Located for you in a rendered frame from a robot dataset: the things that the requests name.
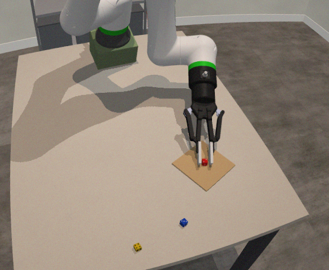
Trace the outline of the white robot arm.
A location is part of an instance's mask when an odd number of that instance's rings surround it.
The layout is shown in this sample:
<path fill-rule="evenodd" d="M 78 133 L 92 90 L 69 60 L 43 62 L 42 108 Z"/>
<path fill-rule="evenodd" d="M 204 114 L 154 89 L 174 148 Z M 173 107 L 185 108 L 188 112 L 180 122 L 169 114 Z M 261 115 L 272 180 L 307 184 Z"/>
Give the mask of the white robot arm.
<path fill-rule="evenodd" d="M 98 6 L 99 5 L 99 6 Z M 177 36 L 175 0 L 146 0 L 147 55 L 158 66 L 187 65 L 189 88 L 199 83 L 217 87 L 215 42 L 205 35 Z M 73 36 L 94 29 L 98 44 L 119 48 L 130 40 L 132 0 L 67 0 L 60 14 L 63 30 Z"/>

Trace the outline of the blue die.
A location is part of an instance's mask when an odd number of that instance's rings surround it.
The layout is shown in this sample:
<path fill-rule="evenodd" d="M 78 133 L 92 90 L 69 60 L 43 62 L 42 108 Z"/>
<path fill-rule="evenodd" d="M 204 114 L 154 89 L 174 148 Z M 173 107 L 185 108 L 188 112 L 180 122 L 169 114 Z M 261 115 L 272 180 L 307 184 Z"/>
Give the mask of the blue die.
<path fill-rule="evenodd" d="M 180 223 L 179 223 L 182 227 L 185 227 L 187 224 L 188 224 L 188 221 L 183 218 L 182 220 L 180 220 Z"/>

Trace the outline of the yellow die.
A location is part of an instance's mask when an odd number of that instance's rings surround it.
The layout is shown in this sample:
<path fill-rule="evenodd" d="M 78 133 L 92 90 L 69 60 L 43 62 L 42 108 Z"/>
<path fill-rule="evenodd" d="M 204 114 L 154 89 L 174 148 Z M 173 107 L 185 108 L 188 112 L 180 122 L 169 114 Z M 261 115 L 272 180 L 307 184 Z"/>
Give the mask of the yellow die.
<path fill-rule="evenodd" d="M 136 252 L 142 250 L 142 247 L 141 247 L 141 245 L 139 243 L 134 244 L 133 247 L 134 247 L 134 249 L 135 249 Z"/>

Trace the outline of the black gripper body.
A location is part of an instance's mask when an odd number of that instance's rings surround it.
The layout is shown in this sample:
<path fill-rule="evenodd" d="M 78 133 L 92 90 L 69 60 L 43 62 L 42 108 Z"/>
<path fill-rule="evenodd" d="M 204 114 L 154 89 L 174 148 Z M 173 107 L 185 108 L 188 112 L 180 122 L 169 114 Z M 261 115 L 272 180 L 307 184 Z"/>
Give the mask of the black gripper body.
<path fill-rule="evenodd" d="M 217 110 L 215 104 L 215 88 L 209 83 L 199 83 L 191 87 L 192 105 L 191 109 L 194 115 L 198 118 L 199 106 L 202 106 L 202 119 L 208 118 L 207 107 L 211 107 L 211 115 L 213 116 Z"/>

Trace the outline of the tan square mat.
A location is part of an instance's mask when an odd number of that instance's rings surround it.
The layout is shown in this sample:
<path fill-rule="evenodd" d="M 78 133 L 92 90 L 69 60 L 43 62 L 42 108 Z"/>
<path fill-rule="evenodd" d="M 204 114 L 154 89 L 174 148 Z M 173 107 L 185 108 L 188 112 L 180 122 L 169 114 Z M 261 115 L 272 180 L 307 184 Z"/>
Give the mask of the tan square mat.
<path fill-rule="evenodd" d="M 197 164 L 195 145 L 172 164 L 205 191 L 213 187 L 235 166 L 216 150 L 213 153 L 214 163 L 209 165 L 209 145 L 204 141 L 201 141 L 201 161 L 202 159 L 208 159 L 207 166 L 202 166 L 202 163 Z"/>

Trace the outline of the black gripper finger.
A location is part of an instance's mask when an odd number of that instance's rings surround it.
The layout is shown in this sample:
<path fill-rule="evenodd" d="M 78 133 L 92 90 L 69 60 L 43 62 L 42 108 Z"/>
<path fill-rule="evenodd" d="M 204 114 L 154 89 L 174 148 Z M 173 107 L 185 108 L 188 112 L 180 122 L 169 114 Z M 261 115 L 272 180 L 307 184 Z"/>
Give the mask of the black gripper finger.
<path fill-rule="evenodd" d="M 190 141 L 195 142 L 196 144 L 196 153 L 197 153 L 197 164 L 201 164 L 201 122 L 202 122 L 202 106 L 199 106 L 199 113 L 197 118 L 197 125 L 196 125 L 196 137 L 194 136 L 192 120 L 191 120 L 191 108 L 184 109 L 183 115 L 187 121 L 187 128 Z"/>
<path fill-rule="evenodd" d="M 211 115 L 211 107 L 207 107 L 208 118 L 206 120 L 208 127 L 208 136 L 209 136 L 209 165 L 213 164 L 213 153 L 214 153 L 214 142 L 218 142 L 220 139 L 220 132 L 222 126 L 222 117 L 224 115 L 224 110 L 216 110 L 217 113 L 217 126 L 215 131 L 215 137 L 213 132 L 213 124 L 212 124 L 212 115 Z"/>

